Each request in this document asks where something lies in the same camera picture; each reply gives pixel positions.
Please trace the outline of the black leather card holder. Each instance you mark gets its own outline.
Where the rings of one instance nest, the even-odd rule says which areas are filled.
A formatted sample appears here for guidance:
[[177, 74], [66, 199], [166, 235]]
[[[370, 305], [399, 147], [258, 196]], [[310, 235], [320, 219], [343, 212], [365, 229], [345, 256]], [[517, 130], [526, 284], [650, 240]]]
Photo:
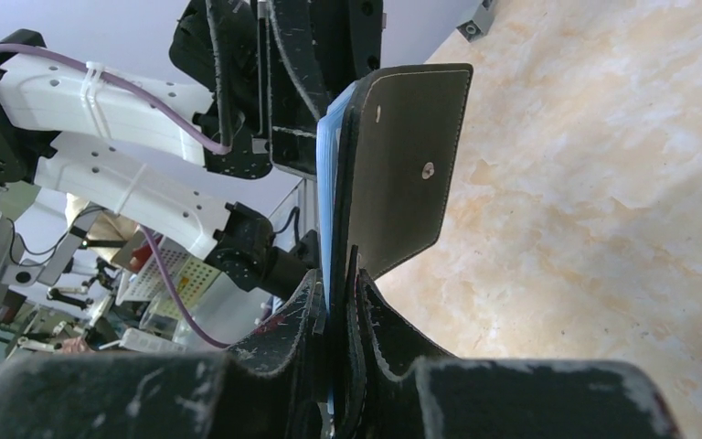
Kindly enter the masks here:
[[341, 111], [322, 228], [339, 438], [423, 435], [410, 370], [446, 351], [396, 312], [376, 281], [440, 237], [472, 78], [467, 63], [376, 70]]

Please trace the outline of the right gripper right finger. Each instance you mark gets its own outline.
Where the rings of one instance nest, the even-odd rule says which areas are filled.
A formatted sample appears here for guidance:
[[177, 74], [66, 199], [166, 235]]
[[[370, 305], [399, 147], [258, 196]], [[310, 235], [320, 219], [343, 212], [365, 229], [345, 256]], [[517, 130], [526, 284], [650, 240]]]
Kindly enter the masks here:
[[632, 364], [462, 359], [425, 337], [357, 277], [367, 356], [366, 438], [677, 438], [653, 381]]

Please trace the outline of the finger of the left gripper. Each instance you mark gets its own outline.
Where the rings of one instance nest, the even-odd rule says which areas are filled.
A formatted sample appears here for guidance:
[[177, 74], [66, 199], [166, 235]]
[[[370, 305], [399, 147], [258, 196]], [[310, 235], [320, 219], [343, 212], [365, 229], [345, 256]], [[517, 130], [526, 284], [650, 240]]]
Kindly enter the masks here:
[[206, 1], [214, 66], [220, 153], [232, 151], [241, 126], [261, 121], [257, 23], [248, 1]]
[[261, 131], [272, 164], [316, 175], [319, 120], [352, 82], [380, 67], [380, 0], [259, 1]]

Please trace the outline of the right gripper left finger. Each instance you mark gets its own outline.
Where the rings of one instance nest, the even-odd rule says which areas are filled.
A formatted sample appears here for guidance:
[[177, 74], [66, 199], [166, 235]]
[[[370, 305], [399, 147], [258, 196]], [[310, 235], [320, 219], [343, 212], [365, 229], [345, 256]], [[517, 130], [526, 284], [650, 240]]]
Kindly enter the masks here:
[[0, 438], [318, 438], [305, 373], [316, 271], [224, 350], [30, 355], [0, 367]]

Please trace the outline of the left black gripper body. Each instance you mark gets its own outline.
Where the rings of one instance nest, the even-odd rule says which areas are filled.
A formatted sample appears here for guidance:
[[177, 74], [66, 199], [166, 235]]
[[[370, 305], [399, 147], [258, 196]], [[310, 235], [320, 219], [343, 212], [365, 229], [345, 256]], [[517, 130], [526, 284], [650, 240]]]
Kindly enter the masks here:
[[261, 133], [258, 25], [250, 4], [190, 1], [177, 22], [169, 58], [212, 93], [212, 103], [192, 118], [202, 134], [219, 141], [219, 112], [228, 116], [231, 151], [206, 151], [206, 170], [248, 180], [268, 175], [269, 152], [256, 139]]

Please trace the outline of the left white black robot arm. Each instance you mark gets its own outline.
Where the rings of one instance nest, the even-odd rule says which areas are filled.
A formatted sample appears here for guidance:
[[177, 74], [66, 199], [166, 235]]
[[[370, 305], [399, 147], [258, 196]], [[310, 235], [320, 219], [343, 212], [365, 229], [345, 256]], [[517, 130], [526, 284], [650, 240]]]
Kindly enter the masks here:
[[191, 78], [136, 78], [0, 42], [0, 186], [24, 181], [156, 230], [239, 288], [288, 299], [311, 264], [277, 248], [260, 213], [183, 185], [114, 148], [136, 143], [243, 179], [314, 177], [331, 100], [379, 66], [379, 1], [192, 1], [169, 50]]

